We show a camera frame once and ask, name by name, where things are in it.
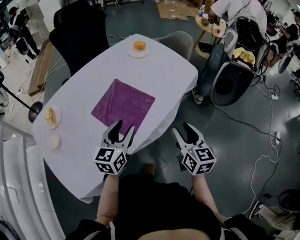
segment wall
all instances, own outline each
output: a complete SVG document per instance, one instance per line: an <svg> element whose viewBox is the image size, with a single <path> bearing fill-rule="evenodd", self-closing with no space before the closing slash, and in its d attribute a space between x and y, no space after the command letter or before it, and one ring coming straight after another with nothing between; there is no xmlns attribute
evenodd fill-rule
<svg viewBox="0 0 300 240"><path fill-rule="evenodd" d="M287 0L268 0L268 1L272 2L270 11L272 11L274 15L281 14L282 16L284 16L290 7L290 4Z"/></svg>

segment gray chair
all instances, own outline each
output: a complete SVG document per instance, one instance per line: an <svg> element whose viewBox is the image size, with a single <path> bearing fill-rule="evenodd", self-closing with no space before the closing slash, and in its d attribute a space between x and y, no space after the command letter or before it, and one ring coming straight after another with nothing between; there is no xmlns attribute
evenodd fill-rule
<svg viewBox="0 0 300 240"><path fill-rule="evenodd" d="M164 37L154 38L154 40L169 47L180 56L184 57L187 61L190 59L191 52L194 47L192 37L183 31L176 31Z"/></svg>

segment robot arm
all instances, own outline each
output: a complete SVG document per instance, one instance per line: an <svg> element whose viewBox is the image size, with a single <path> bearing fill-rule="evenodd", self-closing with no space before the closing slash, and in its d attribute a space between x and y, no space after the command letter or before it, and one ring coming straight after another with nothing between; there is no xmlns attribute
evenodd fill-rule
<svg viewBox="0 0 300 240"><path fill-rule="evenodd" d="M186 139L176 127L172 128L172 134L177 141L176 146L180 149L182 155L180 163L193 176L210 172L217 159L205 143L203 134L186 122L183 124L183 128L186 131Z"/></svg>
<svg viewBox="0 0 300 240"><path fill-rule="evenodd" d="M106 174L118 175L127 163L126 154L135 136L135 126L131 125L123 138L119 140L119 130L122 120L111 125L102 136L102 142L94 153L94 162L99 171Z"/></svg>

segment yellow cloth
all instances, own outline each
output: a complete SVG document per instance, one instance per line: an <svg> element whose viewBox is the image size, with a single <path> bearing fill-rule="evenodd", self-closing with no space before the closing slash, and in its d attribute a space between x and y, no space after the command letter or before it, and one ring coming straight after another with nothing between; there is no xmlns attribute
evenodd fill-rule
<svg viewBox="0 0 300 240"><path fill-rule="evenodd" d="M233 56L235 58L240 57L240 59L242 59L244 62L249 62L253 66L256 64L256 58L254 54L251 51L247 51L242 47L234 49Z"/></svg>

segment white t-shirt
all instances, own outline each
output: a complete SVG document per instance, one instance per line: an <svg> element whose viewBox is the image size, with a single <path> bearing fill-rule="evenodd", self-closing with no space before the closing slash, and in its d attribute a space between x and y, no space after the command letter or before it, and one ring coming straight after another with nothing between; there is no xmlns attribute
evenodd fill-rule
<svg viewBox="0 0 300 240"><path fill-rule="evenodd" d="M218 0L211 6L211 10L220 18L227 12L228 18L230 19L227 25L231 26L234 22L232 17L237 14L241 8L248 5L243 8L240 13L244 12L247 15L254 16L260 32L265 35L267 30L266 11L258 0L251 0L250 3L249 1L250 0Z"/></svg>

